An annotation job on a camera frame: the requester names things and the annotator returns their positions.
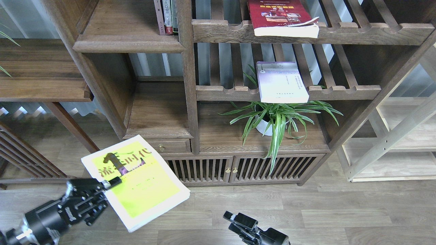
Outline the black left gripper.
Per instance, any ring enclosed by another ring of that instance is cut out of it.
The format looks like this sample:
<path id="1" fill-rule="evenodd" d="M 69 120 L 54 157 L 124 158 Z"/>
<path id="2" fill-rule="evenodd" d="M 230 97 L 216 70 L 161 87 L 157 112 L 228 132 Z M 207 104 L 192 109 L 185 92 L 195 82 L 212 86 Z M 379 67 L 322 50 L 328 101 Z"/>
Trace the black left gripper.
<path id="1" fill-rule="evenodd" d="M 50 200 L 24 215 L 24 244 L 55 244 L 80 222 L 92 226 L 108 206 L 103 191 L 122 183 L 120 177 L 99 182 L 95 178 L 70 179 L 63 197 Z"/>

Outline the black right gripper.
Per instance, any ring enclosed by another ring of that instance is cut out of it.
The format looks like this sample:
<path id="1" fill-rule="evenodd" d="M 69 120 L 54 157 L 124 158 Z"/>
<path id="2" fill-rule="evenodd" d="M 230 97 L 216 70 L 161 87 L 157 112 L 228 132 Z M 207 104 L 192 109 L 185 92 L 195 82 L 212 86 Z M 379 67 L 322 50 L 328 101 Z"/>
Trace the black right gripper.
<path id="1" fill-rule="evenodd" d="M 289 237 L 274 228 L 266 231 L 257 227 L 257 220 L 243 214 L 226 211 L 223 218 L 231 222 L 228 229 L 238 234 L 248 245 L 289 245 Z"/>

